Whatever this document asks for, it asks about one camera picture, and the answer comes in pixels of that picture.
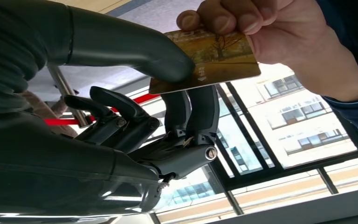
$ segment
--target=knuckle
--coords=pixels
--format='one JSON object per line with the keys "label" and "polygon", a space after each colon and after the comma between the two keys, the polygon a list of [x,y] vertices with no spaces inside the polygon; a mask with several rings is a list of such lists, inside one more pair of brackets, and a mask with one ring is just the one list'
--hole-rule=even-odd
{"label": "knuckle", "polygon": [[198,10],[204,10],[208,7],[210,0],[205,0],[201,2],[200,6],[198,7]]}

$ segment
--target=gold card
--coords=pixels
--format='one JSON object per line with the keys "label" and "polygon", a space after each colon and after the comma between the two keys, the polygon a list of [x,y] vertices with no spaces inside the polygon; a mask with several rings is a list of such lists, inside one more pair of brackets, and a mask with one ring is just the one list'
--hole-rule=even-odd
{"label": "gold card", "polygon": [[233,32],[225,36],[205,29],[165,34],[195,63],[193,74],[179,83],[152,78],[150,94],[169,93],[260,75],[259,65],[246,36]]}

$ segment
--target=human finger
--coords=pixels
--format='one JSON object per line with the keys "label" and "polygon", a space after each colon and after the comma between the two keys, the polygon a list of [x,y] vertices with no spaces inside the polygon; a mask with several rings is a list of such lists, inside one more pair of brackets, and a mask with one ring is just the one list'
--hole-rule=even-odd
{"label": "human finger", "polygon": [[176,24],[184,31],[195,30],[201,24],[200,15],[194,10],[186,10],[179,14]]}
{"label": "human finger", "polygon": [[251,0],[221,0],[222,6],[232,13],[237,20],[238,29],[251,35],[263,25],[263,16]]}
{"label": "human finger", "polygon": [[220,4],[220,0],[203,1],[197,12],[205,27],[214,33],[224,35],[235,29],[235,17]]}

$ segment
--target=human hand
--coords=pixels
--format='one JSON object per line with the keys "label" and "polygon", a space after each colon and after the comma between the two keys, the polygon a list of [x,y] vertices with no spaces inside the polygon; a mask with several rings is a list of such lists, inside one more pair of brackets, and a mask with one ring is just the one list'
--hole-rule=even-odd
{"label": "human hand", "polygon": [[220,35],[238,29],[257,61],[286,65],[307,60],[329,29],[315,0],[206,0],[177,18],[182,30],[201,24]]}

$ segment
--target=metal bolt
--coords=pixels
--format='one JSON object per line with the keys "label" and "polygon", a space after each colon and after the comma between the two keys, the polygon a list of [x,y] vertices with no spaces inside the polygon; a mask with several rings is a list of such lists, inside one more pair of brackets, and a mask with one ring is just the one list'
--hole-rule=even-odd
{"label": "metal bolt", "polygon": [[217,150],[215,147],[208,147],[205,150],[205,157],[207,160],[214,160],[217,157]]}
{"label": "metal bolt", "polygon": [[119,118],[117,120],[116,125],[117,125],[117,127],[123,127],[125,125],[125,123],[126,123],[126,121],[123,118]]}
{"label": "metal bolt", "polygon": [[160,121],[157,118],[151,118],[149,121],[149,128],[154,130],[160,127]]}

